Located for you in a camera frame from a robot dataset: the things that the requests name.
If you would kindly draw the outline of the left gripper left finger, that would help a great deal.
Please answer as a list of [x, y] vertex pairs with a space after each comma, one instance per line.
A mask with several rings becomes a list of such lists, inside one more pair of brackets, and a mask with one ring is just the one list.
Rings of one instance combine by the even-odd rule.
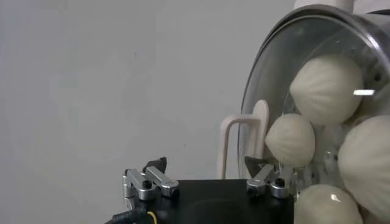
[[129, 200], [151, 201], [159, 190], [164, 198], [177, 198], [180, 195], [179, 182], [165, 174], [167, 164], [167, 157], [161, 157], [147, 162], [141, 172], [126, 169], [122, 175], [122, 196]]

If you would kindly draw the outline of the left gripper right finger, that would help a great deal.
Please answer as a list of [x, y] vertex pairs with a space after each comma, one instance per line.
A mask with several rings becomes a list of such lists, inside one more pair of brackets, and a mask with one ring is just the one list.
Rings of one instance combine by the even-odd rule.
[[279, 167], [267, 159], [244, 157], [250, 178], [246, 181], [246, 192], [251, 198], [260, 197], [267, 191], [274, 198], [288, 198], [292, 191], [294, 168]]

